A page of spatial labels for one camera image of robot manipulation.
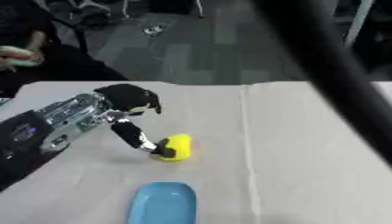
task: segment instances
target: person's leg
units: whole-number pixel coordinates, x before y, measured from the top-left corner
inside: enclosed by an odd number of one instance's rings
[[[0,98],[13,98],[23,85],[39,80],[36,69],[23,68],[15,73],[0,71]]]
[[[127,79],[103,62],[93,59],[80,49],[70,45],[47,45],[45,74],[55,81],[127,81]]]

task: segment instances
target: black pole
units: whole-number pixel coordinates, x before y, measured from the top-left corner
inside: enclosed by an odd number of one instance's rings
[[[318,1],[254,0],[313,85],[391,166],[392,109]]]

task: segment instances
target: blue plate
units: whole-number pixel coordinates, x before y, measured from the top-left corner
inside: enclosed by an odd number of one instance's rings
[[[194,224],[196,194],[186,184],[157,182],[137,192],[129,224]]]

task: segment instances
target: yellow ball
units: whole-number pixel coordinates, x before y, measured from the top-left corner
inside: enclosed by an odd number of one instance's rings
[[[187,134],[178,134],[167,137],[169,140],[166,148],[171,148],[176,151],[175,157],[159,157],[164,161],[179,161],[185,160],[192,156],[192,138]]]

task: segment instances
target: white tablecloth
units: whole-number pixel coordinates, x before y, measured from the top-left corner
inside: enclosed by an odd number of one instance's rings
[[[0,119],[108,84],[32,84]],[[108,127],[93,129],[0,193],[1,223],[125,224],[136,190],[155,181],[190,185],[197,223],[392,223],[391,170],[309,84],[137,85],[160,95],[164,113],[135,123],[153,141],[190,133],[194,156],[152,160]],[[392,83],[382,87],[392,95]]]

